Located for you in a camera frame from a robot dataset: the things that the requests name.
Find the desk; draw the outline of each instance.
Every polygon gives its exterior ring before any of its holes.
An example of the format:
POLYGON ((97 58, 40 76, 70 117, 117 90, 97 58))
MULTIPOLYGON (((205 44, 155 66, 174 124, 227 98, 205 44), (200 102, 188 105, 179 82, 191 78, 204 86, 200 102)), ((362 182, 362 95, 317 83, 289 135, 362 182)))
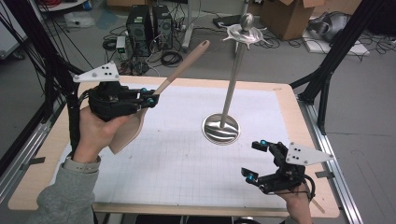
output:
MULTIPOLYGON (((144 85, 159 85, 164 78, 158 77, 122 77, 121 83, 134 83, 144 85)), ((97 83, 81 84, 82 90, 96 86, 97 83)), ((179 78, 169 87, 204 87, 223 88, 226 91, 228 81, 184 79, 179 78)), ((289 85, 237 82, 238 90, 273 91, 279 103, 280 110, 286 125, 290 139, 299 144, 314 147, 309 131, 305 125, 304 118, 296 102, 294 93, 289 85)), ((38 151, 37 157, 46 157, 46 161, 41 164, 32 165, 26 172, 25 177, 17 187, 14 195, 8 203, 10 209, 34 210, 37 205, 35 199, 38 193, 46 187, 57 167, 58 160, 69 142, 68 139, 68 119, 66 111, 56 121, 49 133, 48 139, 38 151)), ((332 195, 332 191, 326 178, 315 178, 315 172, 322 171, 320 164, 308 166, 306 173, 312 177, 317 184, 316 203, 311 203, 313 217, 338 217, 339 210, 332 195)), ((135 214, 179 214, 196 216, 251 216, 251 217, 282 217, 286 216, 285 209, 268 208, 238 208, 238 207, 213 207, 213 206, 176 206, 176 205, 148 205, 129 203, 95 203, 93 208, 97 212, 109 213, 135 213, 135 214)))

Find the gray floor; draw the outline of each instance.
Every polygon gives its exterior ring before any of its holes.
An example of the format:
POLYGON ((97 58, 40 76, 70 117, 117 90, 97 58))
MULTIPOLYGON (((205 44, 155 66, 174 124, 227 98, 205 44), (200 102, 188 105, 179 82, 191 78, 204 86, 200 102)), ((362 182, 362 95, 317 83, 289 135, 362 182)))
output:
MULTIPOLYGON (((69 35, 91 64, 99 66, 105 63, 102 37, 123 25, 126 19, 103 9, 103 6, 95 7, 91 14, 96 20, 94 27, 73 30, 69 35)), ((210 22, 213 17, 206 15, 194 23, 215 28, 210 22)), ((233 43, 221 41, 224 37, 224 33, 195 30, 191 47, 205 39, 211 41, 211 46, 183 77, 229 79, 233 43)), ((66 48, 70 50, 69 55, 73 55, 70 57, 73 64, 89 69, 70 44, 66 44, 66 48)), ((395 51, 379 54, 375 50, 362 62, 357 57, 347 56, 332 78, 326 131, 364 223, 393 223, 396 219, 396 194, 393 192, 396 181, 392 175, 396 159, 395 56, 395 51)), ((288 42, 280 42, 276 49, 251 46, 245 53, 238 80, 291 83, 315 71, 324 57, 323 54, 308 53, 303 45, 293 48, 288 42)), ((161 77, 172 71, 163 66, 157 70, 161 77)), ((146 76, 156 77, 158 74, 149 70, 146 76)), ((43 97, 28 60, 1 62, 0 86, 2 156, 41 105, 43 97)), ((295 92, 300 93, 303 89, 298 88, 295 92)), ((29 212, 10 211, 7 199, 0 205, 0 222, 22 223, 29 212)), ((258 220, 278 223, 281 218, 258 220)), ((346 223, 343 216, 315 222, 346 223)))

